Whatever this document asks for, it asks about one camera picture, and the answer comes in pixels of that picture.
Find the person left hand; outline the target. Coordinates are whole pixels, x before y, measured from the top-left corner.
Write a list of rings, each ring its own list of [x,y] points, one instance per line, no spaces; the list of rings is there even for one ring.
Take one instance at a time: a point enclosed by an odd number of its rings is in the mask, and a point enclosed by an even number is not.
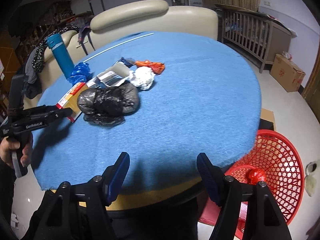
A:
[[[1,142],[1,159],[9,167],[14,168],[12,164],[11,152],[20,148],[20,143],[12,138],[5,137]],[[27,167],[31,163],[33,152],[33,135],[29,133],[28,143],[22,150],[21,164]]]

